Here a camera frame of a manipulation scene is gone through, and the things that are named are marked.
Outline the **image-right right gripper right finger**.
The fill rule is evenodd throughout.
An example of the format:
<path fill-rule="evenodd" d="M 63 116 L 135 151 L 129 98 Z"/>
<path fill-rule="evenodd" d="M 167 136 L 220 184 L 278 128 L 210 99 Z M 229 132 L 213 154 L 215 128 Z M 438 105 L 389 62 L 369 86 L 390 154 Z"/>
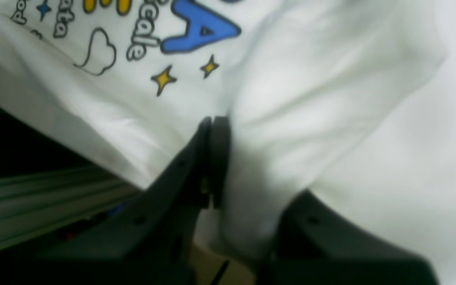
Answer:
<path fill-rule="evenodd" d="M 257 285 L 437 285 L 429 262 L 357 227 L 304 190 L 281 215 Z"/>

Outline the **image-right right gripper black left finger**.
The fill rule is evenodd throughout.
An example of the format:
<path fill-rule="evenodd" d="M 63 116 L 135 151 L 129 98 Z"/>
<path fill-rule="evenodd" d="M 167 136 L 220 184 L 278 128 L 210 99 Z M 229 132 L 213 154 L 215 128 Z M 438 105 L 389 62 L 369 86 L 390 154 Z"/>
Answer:
<path fill-rule="evenodd" d="M 219 207 L 230 121 L 206 117 L 165 171 L 123 211 L 37 256 L 36 285 L 194 285 L 198 216 Z"/>

